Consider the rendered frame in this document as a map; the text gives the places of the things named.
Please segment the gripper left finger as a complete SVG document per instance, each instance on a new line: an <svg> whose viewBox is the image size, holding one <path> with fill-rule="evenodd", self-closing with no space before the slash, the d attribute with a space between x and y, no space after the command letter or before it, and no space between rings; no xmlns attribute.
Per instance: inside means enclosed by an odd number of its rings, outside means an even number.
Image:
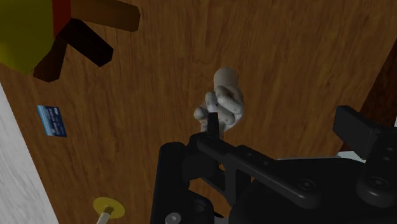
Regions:
<svg viewBox="0 0 397 224"><path fill-rule="evenodd" d="M188 144L160 147L151 224L214 224L212 202L189 189L194 179L206 181L231 206L252 179L304 209L320 205L321 192L314 180L247 146L221 140L217 113L210 113L207 121L207 132L192 135Z"/></svg>

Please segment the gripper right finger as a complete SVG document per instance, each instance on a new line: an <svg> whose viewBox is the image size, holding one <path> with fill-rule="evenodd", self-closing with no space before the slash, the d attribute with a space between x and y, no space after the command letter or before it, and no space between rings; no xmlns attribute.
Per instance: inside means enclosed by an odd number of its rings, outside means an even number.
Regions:
<svg viewBox="0 0 397 224"><path fill-rule="evenodd" d="M345 105L336 108L333 131L366 161L356 183L359 197L376 207L396 205L397 127L375 123Z"/></svg>

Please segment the white knotted figure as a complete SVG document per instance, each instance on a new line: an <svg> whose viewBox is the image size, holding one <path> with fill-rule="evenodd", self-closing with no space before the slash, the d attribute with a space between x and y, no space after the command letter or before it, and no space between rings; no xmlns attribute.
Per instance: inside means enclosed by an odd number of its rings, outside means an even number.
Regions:
<svg viewBox="0 0 397 224"><path fill-rule="evenodd" d="M239 87L237 73L229 67L219 68L213 78L214 90L207 92L204 101L193 116L200 122L200 131L207 131L209 113L217 113L219 132L233 128L244 114L244 97Z"/></svg>

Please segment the yellow disc with white stick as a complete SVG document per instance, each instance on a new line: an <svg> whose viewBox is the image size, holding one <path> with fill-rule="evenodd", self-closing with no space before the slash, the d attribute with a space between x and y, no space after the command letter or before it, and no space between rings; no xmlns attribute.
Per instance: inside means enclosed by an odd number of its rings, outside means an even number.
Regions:
<svg viewBox="0 0 397 224"><path fill-rule="evenodd" d="M108 224L111 219L118 219L125 215L124 206L115 199L99 197L93 201L93 208L99 218L96 224Z"/></svg>

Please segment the blue card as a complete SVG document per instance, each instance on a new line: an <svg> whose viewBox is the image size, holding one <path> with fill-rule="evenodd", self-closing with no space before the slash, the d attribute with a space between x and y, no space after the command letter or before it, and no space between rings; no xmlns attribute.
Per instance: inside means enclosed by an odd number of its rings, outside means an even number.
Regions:
<svg viewBox="0 0 397 224"><path fill-rule="evenodd" d="M36 106L47 136L67 137L60 109L55 106Z"/></svg>

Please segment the yellow red brown toy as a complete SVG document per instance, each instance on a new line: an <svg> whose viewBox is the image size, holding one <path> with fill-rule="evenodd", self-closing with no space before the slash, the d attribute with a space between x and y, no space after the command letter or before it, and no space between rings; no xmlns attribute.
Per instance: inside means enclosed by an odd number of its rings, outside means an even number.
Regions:
<svg viewBox="0 0 397 224"><path fill-rule="evenodd" d="M120 0L0 0L0 64L52 82L72 46L101 67L113 48L87 23L135 32L140 16L137 6Z"/></svg>

